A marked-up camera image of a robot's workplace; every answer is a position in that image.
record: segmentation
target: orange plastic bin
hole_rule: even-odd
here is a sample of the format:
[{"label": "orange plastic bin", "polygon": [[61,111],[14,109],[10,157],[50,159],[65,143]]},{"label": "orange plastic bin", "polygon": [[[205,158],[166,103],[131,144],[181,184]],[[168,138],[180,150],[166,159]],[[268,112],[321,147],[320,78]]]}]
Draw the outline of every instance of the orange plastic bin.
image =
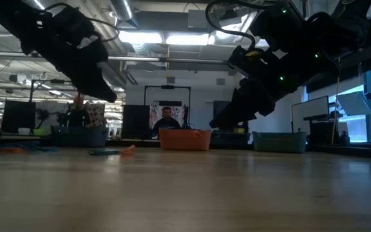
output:
[{"label": "orange plastic bin", "polygon": [[160,144],[163,150],[208,151],[211,130],[160,129]]}]

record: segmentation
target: wooden table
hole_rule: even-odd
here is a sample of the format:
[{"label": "wooden table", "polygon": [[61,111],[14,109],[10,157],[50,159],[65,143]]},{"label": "wooden table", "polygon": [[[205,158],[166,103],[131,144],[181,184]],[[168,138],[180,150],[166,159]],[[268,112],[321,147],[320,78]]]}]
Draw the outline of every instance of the wooden table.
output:
[{"label": "wooden table", "polygon": [[0,231],[371,231],[371,160],[85,149],[0,156]]}]

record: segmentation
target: teal plastic bin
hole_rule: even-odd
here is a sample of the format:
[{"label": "teal plastic bin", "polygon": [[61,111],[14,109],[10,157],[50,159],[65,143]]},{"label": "teal plastic bin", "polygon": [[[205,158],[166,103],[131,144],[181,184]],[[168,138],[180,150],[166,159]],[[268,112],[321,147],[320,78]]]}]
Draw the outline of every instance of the teal plastic bin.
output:
[{"label": "teal plastic bin", "polygon": [[256,151],[304,153],[307,133],[252,133]]}]

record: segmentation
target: gray bin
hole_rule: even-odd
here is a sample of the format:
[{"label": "gray bin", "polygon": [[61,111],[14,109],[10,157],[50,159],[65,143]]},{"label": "gray bin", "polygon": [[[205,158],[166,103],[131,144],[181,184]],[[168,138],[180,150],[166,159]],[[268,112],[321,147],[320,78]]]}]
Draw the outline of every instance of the gray bin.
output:
[{"label": "gray bin", "polygon": [[307,133],[252,133],[256,151],[304,153]]},{"label": "gray bin", "polygon": [[108,128],[103,127],[51,127],[51,142],[54,146],[103,147],[108,138]]}]

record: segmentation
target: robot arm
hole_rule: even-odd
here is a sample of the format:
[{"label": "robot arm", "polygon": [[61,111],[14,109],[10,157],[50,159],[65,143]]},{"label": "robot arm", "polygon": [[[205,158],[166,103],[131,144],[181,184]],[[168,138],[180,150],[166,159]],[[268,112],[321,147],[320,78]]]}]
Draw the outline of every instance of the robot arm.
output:
[{"label": "robot arm", "polygon": [[[54,16],[48,11],[53,7],[63,9]],[[25,54],[36,51],[81,93],[109,102],[117,99],[97,66],[108,60],[101,35],[78,9],[59,3],[38,10],[21,0],[0,1],[0,24],[20,40]]]},{"label": "robot arm", "polygon": [[[246,78],[234,90],[231,103],[211,121],[211,127],[234,126],[255,119],[257,112],[266,116],[274,111],[275,102],[317,74],[337,77],[337,60],[357,51],[366,39],[370,5],[371,0],[341,0],[332,16],[320,12],[307,20],[290,0],[267,7],[249,30],[270,47],[263,51],[252,44],[248,50],[240,46],[234,50],[229,66]],[[274,54],[278,50],[286,54],[278,58]]]}]

